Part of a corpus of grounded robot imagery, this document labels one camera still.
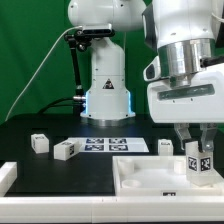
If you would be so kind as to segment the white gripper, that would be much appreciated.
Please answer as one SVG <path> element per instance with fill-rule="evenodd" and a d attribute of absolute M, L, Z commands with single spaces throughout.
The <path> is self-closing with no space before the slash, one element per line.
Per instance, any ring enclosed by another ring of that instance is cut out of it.
<path fill-rule="evenodd" d="M 203 152 L 214 150 L 217 124 L 224 123 L 224 75 L 197 73 L 189 87 L 171 90 L 167 80 L 150 83 L 147 88 L 150 116 L 155 123 L 175 123 L 174 130 L 185 149 L 191 138 L 188 123 L 201 123 Z"/>

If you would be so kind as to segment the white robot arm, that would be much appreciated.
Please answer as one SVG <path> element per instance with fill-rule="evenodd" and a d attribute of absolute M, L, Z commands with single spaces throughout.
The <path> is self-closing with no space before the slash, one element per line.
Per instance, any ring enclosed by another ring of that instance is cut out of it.
<path fill-rule="evenodd" d="M 182 142 L 202 131 L 211 151 L 224 123 L 224 0 L 71 0 L 79 50 L 90 49 L 85 120 L 116 123 L 149 111 Z"/>

